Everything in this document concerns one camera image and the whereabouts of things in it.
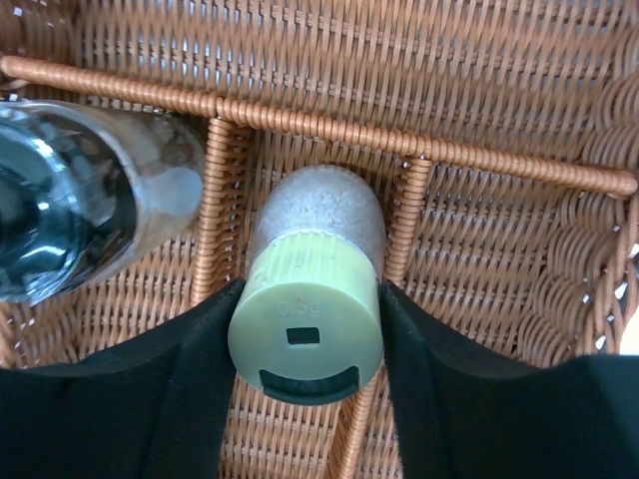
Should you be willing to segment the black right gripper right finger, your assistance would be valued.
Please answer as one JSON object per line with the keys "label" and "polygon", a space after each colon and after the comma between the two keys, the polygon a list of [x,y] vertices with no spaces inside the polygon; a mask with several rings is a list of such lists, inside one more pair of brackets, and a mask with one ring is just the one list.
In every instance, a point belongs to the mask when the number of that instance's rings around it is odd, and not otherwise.
{"label": "black right gripper right finger", "polygon": [[407,478],[634,478],[638,360],[536,368],[468,339],[397,286],[379,290]]}

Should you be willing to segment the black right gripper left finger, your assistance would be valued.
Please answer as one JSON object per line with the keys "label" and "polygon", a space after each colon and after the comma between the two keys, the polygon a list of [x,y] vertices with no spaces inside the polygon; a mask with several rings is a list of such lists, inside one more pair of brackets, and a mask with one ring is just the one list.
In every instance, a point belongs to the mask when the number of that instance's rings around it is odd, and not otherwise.
{"label": "black right gripper left finger", "polygon": [[1,373],[5,478],[212,478],[243,282],[75,364]]}

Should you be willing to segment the green-capped white spice bottle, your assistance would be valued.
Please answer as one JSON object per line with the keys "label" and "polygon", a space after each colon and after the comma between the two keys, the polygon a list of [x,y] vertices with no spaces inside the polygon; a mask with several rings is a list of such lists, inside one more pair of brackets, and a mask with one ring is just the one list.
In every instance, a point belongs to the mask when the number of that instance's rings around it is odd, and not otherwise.
{"label": "green-capped white spice bottle", "polygon": [[379,201],[359,175],[319,165],[285,176],[259,216],[229,326],[238,374],[270,398],[304,406],[364,388],[382,357],[386,241]]}

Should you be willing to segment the black-capped brown spice bottle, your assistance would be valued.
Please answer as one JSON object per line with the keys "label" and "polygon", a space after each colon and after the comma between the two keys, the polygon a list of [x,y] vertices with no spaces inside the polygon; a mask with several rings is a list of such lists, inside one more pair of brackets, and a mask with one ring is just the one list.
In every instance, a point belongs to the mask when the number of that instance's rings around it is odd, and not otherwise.
{"label": "black-capped brown spice bottle", "polygon": [[167,114],[60,101],[1,106],[1,297],[36,304],[182,233],[203,137]]}

